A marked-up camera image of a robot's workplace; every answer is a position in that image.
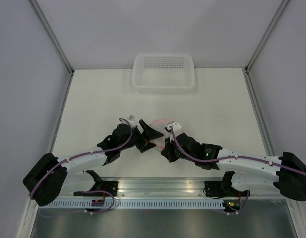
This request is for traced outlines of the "white mesh laundry bag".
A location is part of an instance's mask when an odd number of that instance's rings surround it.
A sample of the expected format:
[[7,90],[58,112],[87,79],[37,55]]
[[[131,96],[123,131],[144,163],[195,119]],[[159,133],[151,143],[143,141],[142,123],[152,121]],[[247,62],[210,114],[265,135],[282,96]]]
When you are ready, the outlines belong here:
[[155,129],[156,131],[163,133],[163,137],[159,138],[159,139],[155,139],[153,141],[151,141],[152,143],[154,143],[157,147],[157,149],[161,152],[162,149],[165,147],[165,139],[166,138],[172,138],[172,134],[168,133],[165,130],[165,127],[168,123],[170,123],[171,121],[167,120],[167,119],[158,119],[155,120],[154,122],[152,122],[150,124],[150,127]]

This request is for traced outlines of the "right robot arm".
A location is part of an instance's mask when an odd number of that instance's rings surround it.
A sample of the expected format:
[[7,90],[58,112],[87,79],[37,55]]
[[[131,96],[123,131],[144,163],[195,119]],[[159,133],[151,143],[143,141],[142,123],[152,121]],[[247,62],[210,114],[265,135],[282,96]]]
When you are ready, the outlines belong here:
[[169,162],[184,159],[206,170],[224,172],[220,184],[226,196],[251,192],[278,192],[285,198],[306,201],[306,165],[293,153],[254,156],[219,145],[204,144],[181,133],[165,140],[161,151]]

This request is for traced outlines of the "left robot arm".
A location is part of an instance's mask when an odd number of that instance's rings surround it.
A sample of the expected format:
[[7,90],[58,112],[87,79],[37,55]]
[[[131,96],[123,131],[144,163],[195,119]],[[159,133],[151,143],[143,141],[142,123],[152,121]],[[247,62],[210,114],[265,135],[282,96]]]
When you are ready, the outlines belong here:
[[140,153],[154,148],[154,140],[163,137],[143,120],[139,121],[142,130],[128,119],[119,118],[120,124],[94,148],[72,156],[44,154],[29,173],[23,184],[29,191],[31,200],[45,206],[59,195],[77,192],[98,196],[102,192],[100,177],[92,170],[115,161],[121,151],[136,147]]

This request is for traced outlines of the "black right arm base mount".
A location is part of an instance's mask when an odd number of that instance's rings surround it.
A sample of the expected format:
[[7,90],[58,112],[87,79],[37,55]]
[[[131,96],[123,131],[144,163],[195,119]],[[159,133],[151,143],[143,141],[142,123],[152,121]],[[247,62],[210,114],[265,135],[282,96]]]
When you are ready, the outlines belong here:
[[245,191],[237,191],[231,186],[221,187],[221,181],[205,181],[203,193],[206,197],[212,199],[222,199],[225,197],[246,197],[248,190]]

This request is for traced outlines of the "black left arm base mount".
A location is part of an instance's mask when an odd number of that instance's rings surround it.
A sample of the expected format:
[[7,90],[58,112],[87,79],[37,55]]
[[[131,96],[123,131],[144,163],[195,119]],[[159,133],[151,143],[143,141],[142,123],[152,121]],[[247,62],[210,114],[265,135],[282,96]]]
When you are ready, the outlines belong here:
[[77,191],[74,192],[73,195],[76,197],[106,197],[111,194],[113,197],[116,197],[118,184],[119,183],[117,181],[102,181],[101,183],[97,182],[87,192]]

